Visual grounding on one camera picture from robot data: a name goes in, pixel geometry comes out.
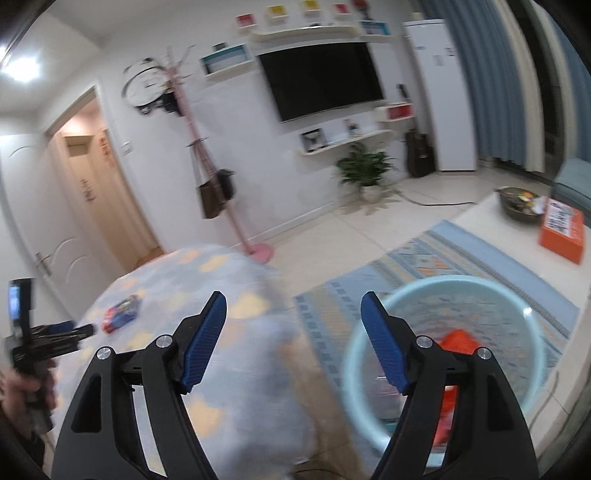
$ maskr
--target table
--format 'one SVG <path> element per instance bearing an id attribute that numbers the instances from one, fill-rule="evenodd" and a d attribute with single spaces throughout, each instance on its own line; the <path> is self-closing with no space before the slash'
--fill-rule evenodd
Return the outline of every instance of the table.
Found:
<path id="1" fill-rule="evenodd" d="M 539 226 L 518 223 L 488 196 L 453 223 L 497 247 L 536 273 L 580 309 L 579 319 L 560 361 L 538 395 L 526 420 L 540 456 L 564 426 L 587 382 L 591 366 L 591 229 L 585 227 L 585 254 L 580 265 L 538 244 Z"/>
<path id="2" fill-rule="evenodd" d="M 311 455 L 313 426 L 296 400 L 281 355 L 298 333 L 286 309 L 278 275 L 241 253 L 216 245 L 186 248 L 160 257 L 116 280 L 85 314 L 94 337 L 79 352 L 62 357 L 57 368 L 59 432 L 70 400 L 95 352 L 142 349 L 157 336 L 173 333 L 187 316 L 201 312 L 221 291 L 228 316 L 203 381 L 183 397 L 189 418 L 220 479 L 279 479 L 294 459 Z M 105 311 L 131 294 L 142 299 L 139 316 L 107 334 Z M 148 466 L 165 474 L 151 435 L 141 387 L 134 403 Z"/>

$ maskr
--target potted plant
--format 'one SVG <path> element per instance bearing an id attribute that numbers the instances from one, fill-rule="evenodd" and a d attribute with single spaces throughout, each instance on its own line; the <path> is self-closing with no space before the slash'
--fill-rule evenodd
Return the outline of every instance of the potted plant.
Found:
<path id="1" fill-rule="evenodd" d="M 392 168 L 386 152 L 370 153 L 361 142 L 351 144 L 349 156 L 341 158 L 336 166 L 340 170 L 341 183 L 359 185 L 361 198 L 368 203 L 376 203 L 381 198 L 379 182 L 384 173 Z"/>

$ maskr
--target orange box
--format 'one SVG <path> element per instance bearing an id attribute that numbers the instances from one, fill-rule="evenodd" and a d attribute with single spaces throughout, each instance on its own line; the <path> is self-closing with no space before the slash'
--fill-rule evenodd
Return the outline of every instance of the orange box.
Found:
<path id="1" fill-rule="evenodd" d="M 576 264 L 583 260 L 583 214 L 558 200 L 548 199 L 538 243 Z"/>

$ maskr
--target door handle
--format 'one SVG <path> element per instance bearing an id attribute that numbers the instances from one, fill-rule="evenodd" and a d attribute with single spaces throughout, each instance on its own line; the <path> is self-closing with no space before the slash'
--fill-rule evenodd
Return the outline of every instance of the door handle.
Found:
<path id="1" fill-rule="evenodd" d="M 50 277 L 51 276 L 51 268 L 49 268 L 49 265 L 47 264 L 47 260 L 49 258 L 51 258 L 52 255 L 49 254 L 44 257 L 44 256 L 42 256 L 41 252 L 37 252 L 35 254 L 35 257 L 37 257 L 37 261 L 35 262 L 37 264 L 37 268 L 39 268 L 40 270 L 43 270 L 45 272 L 45 274 L 48 277 Z"/>

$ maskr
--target blue curtain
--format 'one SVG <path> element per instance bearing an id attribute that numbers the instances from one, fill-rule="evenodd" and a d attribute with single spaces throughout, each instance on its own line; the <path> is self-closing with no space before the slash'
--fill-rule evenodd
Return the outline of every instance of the blue curtain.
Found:
<path id="1" fill-rule="evenodd" d="M 553 23 L 566 62 L 569 65 L 571 82 L 573 84 L 573 97 L 577 112 L 577 157 L 591 162 L 591 74 L 585 68 L 583 60 L 572 46 L 570 40 L 560 27 Z"/>
<path id="2" fill-rule="evenodd" d="M 442 18 L 456 45 L 476 123 L 478 153 L 525 166 L 521 84 L 505 27 L 489 0 L 420 0 Z"/>

